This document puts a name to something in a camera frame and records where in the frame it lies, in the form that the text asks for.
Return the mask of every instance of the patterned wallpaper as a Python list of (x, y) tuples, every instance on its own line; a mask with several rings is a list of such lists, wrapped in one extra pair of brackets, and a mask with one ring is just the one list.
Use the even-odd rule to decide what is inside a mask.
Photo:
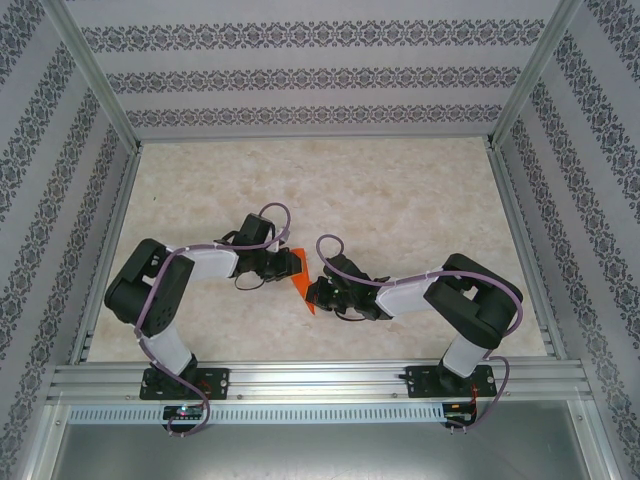
[(487, 134), (557, 0), (72, 1), (142, 139)]
[(0, 479), (69, 360), (126, 151), (35, 0), (0, 3)]
[(586, 1), (502, 146), (547, 293), (623, 478), (640, 478), (640, 15)]

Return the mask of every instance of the marble floor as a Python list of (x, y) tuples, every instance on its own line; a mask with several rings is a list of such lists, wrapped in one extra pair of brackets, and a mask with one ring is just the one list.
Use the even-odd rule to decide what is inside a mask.
[[(424, 272), (461, 252), (525, 292), (524, 322), (497, 351), (546, 355), (480, 138), (147, 145), (111, 275), (144, 238), (211, 241), (272, 201), (290, 207), (288, 245), (307, 250), (312, 280), (323, 233), (342, 237), (371, 277)], [(284, 223), (277, 209), (266, 216)], [(251, 292), (229, 279), (192, 282), (176, 322), (200, 360), (439, 358), (455, 335), (433, 311), (359, 323), (312, 316), (288, 279)], [(103, 307), (89, 361), (139, 360), (131, 327)]]

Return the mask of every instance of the black mounting plate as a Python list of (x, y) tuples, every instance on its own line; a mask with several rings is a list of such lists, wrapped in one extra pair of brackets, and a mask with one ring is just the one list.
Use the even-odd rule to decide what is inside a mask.
[[(141, 400), (199, 400), (200, 397), (187, 388), (176, 389), (174, 380), (166, 383), (165, 374), (154, 368), (147, 368), (142, 376), (140, 385)], [(195, 379), (190, 381), (202, 390), (209, 400), (226, 400), (229, 389), (228, 368), (197, 368)]]
[(470, 397), (473, 385), (479, 398), (495, 397), (496, 383), (489, 365), (478, 365), (457, 391), (440, 382), (436, 365), (412, 365), (405, 368), (402, 378), (407, 382), (409, 398)]

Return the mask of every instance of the orange object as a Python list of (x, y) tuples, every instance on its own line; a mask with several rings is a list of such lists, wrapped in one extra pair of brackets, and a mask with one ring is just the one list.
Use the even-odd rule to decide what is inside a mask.
[[(307, 268), (307, 255), (304, 253), (304, 248), (294, 248), (291, 250), (301, 261), (302, 261), (302, 272), (297, 275), (293, 275), (291, 280), (293, 280), (293, 284), (298, 289), (298, 293), (302, 296), (303, 300), (307, 296), (307, 289), (309, 285), (311, 285), (311, 280), (309, 280), (309, 269)], [(309, 303), (305, 300), (307, 307), (311, 310), (311, 313), (316, 314), (316, 306), (313, 303)]]

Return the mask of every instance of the purple cable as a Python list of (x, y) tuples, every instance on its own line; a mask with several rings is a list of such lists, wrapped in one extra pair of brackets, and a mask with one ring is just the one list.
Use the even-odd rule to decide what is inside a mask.
[[(454, 271), (430, 272), (430, 273), (426, 273), (426, 274), (422, 274), (422, 275), (414, 275), (413, 277), (402, 278), (402, 279), (396, 280), (394, 282), (374, 282), (374, 281), (371, 281), (371, 280), (364, 280), (362, 278), (354, 277), (353, 275), (349, 275), (349, 274), (346, 274), (344, 272), (341, 272), (340, 270), (338, 270), (336, 267), (334, 267), (333, 265), (331, 265), (329, 263), (329, 261), (325, 258), (325, 256), (320, 251), (320, 243), (325, 238), (331, 238), (333, 240), (336, 240), (340, 244), (340, 252), (338, 253), (338, 255), (340, 253), (344, 252), (344, 242), (342, 241), (342, 239), (340, 237), (338, 237), (336, 235), (332, 235), (330, 233), (327, 233), (325, 235), (320, 236), (318, 238), (318, 240), (316, 241), (316, 252), (318, 253), (318, 256), (320, 257), (320, 260), (322, 260), (322, 263), (324, 263), (325, 266), (329, 270), (331, 270), (336, 275), (340, 275), (341, 277), (346, 278), (347, 280), (351, 280), (352, 282), (361, 283), (363, 285), (369, 285), (369, 286), (372, 286), (372, 287), (393, 287), (393, 286), (396, 286), (396, 285), (402, 285), (403, 283), (419, 282), (419, 281), (425, 280), (427, 278), (436, 278), (436, 277), (467, 277), (467, 278), (475, 278), (477, 280), (481, 280), (481, 281), (483, 281), (485, 283), (493, 285), (494, 287), (498, 287), (500, 290), (502, 290), (504, 293), (506, 293), (509, 296), (509, 298), (513, 301), (513, 303), (516, 305), (516, 309), (517, 309), (516, 320), (515, 320), (515, 322), (513, 322), (513, 325), (511, 325), (511, 327), (509, 327), (509, 329), (505, 332), (504, 337), (507, 337), (507, 336), (511, 335), (513, 332), (515, 332), (516, 329), (522, 323), (523, 311), (522, 311), (522, 302), (520, 302), (520, 299), (505, 284), (503, 284), (502, 282), (499, 282), (497, 280), (494, 280), (491, 277), (487, 277), (486, 275), (482, 275), (481, 273), (462, 272), (462, 271), (458, 272), (458, 271), (454, 270)], [(504, 366), (505, 366), (504, 379), (502, 381), (502, 385), (500, 385), (500, 388), (498, 389), (498, 392), (496, 393), (496, 396), (493, 399), (493, 402), (491, 402), (489, 404), (489, 406), (484, 411), (482, 416), (473, 425), (470, 425), (469, 427), (465, 427), (461, 423), (449, 420), (450, 423), (459, 425), (465, 432), (467, 430), (472, 430), (473, 428), (476, 428), (478, 425), (480, 425), (481, 423), (483, 423), (485, 421), (485, 419), (487, 418), (488, 414), (491, 413), (491, 411), (495, 408), (496, 404), (498, 403), (498, 400), (500, 400), (500, 397), (502, 397), (502, 394), (504, 393), (504, 389), (507, 386), (507, 382), (509, 381), (509, 373), (511, 372), (511, 367), (509, 365), (509, 361), (505, 357), (500, 356), (500, 355), (495, 355), (493, 357), (488, 357), (489, 355), (491, 355), (491, 351), (487, 352), (487, 354), (485, 355), (484, 359), (485, 360), (502, 360), (504, 362)]]
[(270, 207), (282, 208), (285, 214), (287, 215), (287, 223), (282, 229), (282, 232), (280, 232), (279, 235), (276, 235), (268, 242), (264, 242), (259, 245), (248, 245), (248, 246), (234, 246), (234, 245), (204, 243), (204, 244), (197, 244), (197, 245), (189, 245), (188, 247), (181, 247), (171, 252), (169, 256), (166, 258), (166, 260), (162, 263), (162, 266), (160, 267), (160, 271), (156, 276), (155, 282), (153, 283), (153, 286), (149, 291), (149, 295), (147, 295), (147, 299), (145, 300), (142, 310), (140, 311), (140, 315), (138, 316), (138, 321), (133, 327), (133, 332), (135, 333), (136, 338), (138, 339), (140, 348), (142, 349), (144, 354), (149, 358), (149, 360), (151, 360), (151, 363), (158, 370), (162, 371), (167, 376), (174, 379), (176, 382), (180, 383), (181, 385), (184, 385), (189, 390), (196, 393), (202, 399), (203, 405), (207, 411), (207, 413), (205, 414), (204, 420), (198, 425), (196, 425), (195, 427), (193, 427), (188, 432), (177, 433), (171, 430), (171, 424), (173, 423), (173, 418), (169, 419), (169, 422), (167, 423), (167, 430), (169, 431), (169, 435), (172, 437), (175, 437), (175, 436), (188, 437), (189, 435), (193, 435), (195, 433), (198, 433), (200, 430), (202, 430), (209, 422), (209, 418), (211, 418), (211, 404), (209, 403), (209, 399), (207, 398), (207, 396), (204, 394), (202, 390), (192, 385), (191, 383), (187, 382), (186, 380), (182, 379), (179, 375), (174, 374), (171, 370), (169, 370), (164, 365), (162, 365), (160, 361), (155, 357), (155, 355), (153, 355), (153, 353), (145, 345), (141, 328), (142, 328), (142, 325), (144, 324), (147, 314), (149, 313), (149, 310), (151, 309), (151, 304), (153, 303), (153, 297), (158, 291), (158, 288), (160, 288), (160, 283), (162, 282), (162, 278), (164, 277), (164, 275), (167, 273), (167, 269), (169, 268), (169, 265), (171, 264), (171, 262), (175, 257), (177, 257), (182, 253), (185, 253), (191, 250), (259, 250), (261, 248), (266, 248), (269, 245), (280, 241), (281, 238), (283, 238), (285, 235), (289, 233), (289, 227), (291, 226), (291, 212), (289, 211), (287, 206), (284, 205), (283, 203), (272, 202), (262, 207), (262, 209), (259, 212), (259, 215), (262, 216), (265, 210), (267, 210)]

